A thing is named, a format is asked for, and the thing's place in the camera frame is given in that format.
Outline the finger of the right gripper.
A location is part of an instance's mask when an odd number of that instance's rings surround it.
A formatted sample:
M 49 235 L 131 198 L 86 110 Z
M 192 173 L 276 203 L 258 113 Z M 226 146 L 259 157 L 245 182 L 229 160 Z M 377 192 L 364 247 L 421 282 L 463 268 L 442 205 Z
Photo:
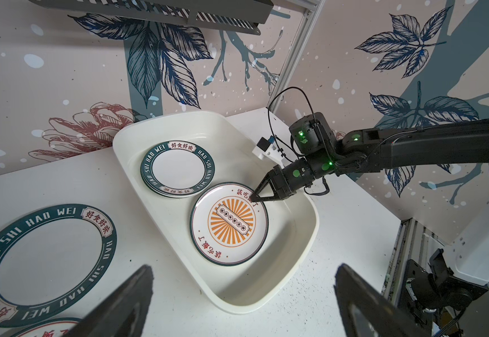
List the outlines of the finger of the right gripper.
M 271 196 L 261 196 L 262 191 L 266 187 L 273 187 L 272 184 L 272 177 L 274 177 L 275 172 L 274 170 L 270 170 L 262 179 L 258 187 L 254 190 L 254 192 L 250 195 L 250 200 L 252 202 L 272 202 L 276 200 L 276 193 L 275 191 Z

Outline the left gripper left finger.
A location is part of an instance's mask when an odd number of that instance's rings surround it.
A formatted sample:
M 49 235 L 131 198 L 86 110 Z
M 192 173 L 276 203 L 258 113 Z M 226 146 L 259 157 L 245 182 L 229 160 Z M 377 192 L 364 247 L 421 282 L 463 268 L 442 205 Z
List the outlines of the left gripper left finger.
M 66 336 L 141 336 L 153 297 L 153 271 L 137 271 L 74 326 Z

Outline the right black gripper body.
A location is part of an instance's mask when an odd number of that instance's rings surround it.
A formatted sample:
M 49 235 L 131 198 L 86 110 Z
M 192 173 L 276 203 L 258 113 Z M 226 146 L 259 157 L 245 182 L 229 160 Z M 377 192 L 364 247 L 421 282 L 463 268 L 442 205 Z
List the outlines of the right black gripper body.
M 305 158 L 294 161 L 285 168 L 274 167 L 269 173 L 269 185 L 275 200 L 284 200 L 294 195 L 299 189 L 309 187 L 325 172 L 320 166 L 310 164 Z

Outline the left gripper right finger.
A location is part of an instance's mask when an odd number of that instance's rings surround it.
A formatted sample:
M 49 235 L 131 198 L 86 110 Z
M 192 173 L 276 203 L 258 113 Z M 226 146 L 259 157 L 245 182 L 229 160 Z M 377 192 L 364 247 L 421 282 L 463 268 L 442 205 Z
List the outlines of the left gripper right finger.
M 337 269 L 334 291 L 347 336 L 428 335 L 345 263 Z

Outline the orange sunburst plate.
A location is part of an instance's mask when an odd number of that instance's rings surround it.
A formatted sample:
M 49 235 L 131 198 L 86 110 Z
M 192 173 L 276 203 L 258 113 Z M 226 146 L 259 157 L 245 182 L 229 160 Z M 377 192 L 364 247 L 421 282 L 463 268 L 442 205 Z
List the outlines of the orange sunburst plate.
M 26 328 L 12 337 L 62 337 L 80 323 L 80 319 L 65 317 L 52 319 Z
M 209 188 L 190 217 L 193 244 L 208 261 L 232 267 L 252 260 L 264 246 L 269 229 L 267 208 L 252 202 L 252 190 L 240 183 Z

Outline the green rim hao wei plate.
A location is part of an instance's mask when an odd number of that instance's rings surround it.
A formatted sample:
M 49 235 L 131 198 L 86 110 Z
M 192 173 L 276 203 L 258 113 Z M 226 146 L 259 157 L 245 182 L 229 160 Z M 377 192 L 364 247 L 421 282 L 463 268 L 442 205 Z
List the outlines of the green rim hao wei plate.
M 140 175 L 154 193 L 174 199 L 192 197 L 209 187 L 215 162 L 203 147 L 185 140 L 168 140 L 151 147 Z

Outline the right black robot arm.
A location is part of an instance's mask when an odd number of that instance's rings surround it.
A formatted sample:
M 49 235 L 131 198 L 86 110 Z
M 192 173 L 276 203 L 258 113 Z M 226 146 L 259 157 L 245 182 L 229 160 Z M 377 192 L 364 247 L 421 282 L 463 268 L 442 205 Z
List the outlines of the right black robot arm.
M 489 119 L 411 129 L 363 129 L 337 140 L 320 112 L 289 127 L 302 157 L 275 166 L 251 194 L 253 202 L 282 201 L 326 175 L 376 173 L 432 164 L 489 164 Z

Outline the white plastic bin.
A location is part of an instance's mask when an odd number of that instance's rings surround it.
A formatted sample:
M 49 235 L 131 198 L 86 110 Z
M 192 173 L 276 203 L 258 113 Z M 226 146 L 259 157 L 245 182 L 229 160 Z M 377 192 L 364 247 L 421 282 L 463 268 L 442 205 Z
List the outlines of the white plastic bin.
M 254 203 L 270 169 L 225 117 L 187 112 L 124 127 L 114 153 L 144 209 L 219 309 L 258 310 L 295 274 L 319 229 L 312 200 Z

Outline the green rim plate far left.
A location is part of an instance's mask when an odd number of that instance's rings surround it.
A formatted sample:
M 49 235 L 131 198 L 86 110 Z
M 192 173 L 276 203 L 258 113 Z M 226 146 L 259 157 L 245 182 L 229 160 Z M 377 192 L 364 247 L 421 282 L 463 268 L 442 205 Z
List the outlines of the green rim plate far left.
M 104 211 L 60 204 L 28 213 L 0 231 L 0 328 L 49 319 L 101 280 L 117 247 Z

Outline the aluminium mounting rail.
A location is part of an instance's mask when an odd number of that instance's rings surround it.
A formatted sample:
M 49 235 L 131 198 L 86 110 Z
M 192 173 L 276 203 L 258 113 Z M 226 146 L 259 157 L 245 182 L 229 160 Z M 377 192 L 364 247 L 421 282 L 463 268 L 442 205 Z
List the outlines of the aluminium mounting rail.
M 415 219 L 401 222 L 387 268 L 382 295 L 421 325 L 432 322 L 434 313 L 426 313 L 406 289 L 406 281 L 420 272 L 430 273 L 429 258 L 443 243 L 431 230 Z

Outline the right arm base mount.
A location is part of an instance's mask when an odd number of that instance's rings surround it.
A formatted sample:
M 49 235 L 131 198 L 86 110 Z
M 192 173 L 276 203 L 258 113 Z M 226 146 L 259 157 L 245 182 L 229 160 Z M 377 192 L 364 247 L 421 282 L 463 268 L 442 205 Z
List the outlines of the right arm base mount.
M 432 322 L 421 325 L 404 312 L 417 326 L 428 332 L 432 331 L 433 323 L 440 318 L 443 309 L 450 307 L 462 313 L 474 300 L 488 291 L 486 285 L 473 284 L 455 277 L 454 272 L 446 265 L 442 249 L 432 255 L 430 262 L 431 272 L 420 272 L 418 276 L 408 279 L 406 289 L 411 299 L 424 312 L 434 313 L 435 318 Z

